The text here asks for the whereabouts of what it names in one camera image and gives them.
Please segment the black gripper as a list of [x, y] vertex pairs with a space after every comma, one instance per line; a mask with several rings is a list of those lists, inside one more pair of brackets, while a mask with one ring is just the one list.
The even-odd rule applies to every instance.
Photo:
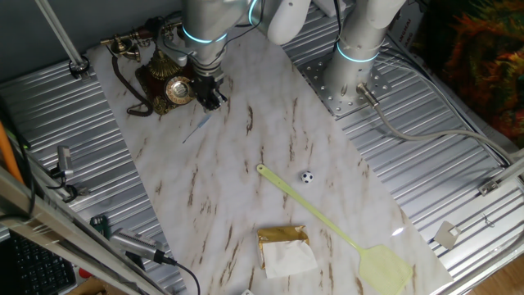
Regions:
[[219, 91], [219, 87], [224, 81], [221, 65], [212, 67], [194, 66], [193, 69], [195, 72], [193, 88], [199, 97], [200, 104], [207, 111], [221, 107], [228, 100]]

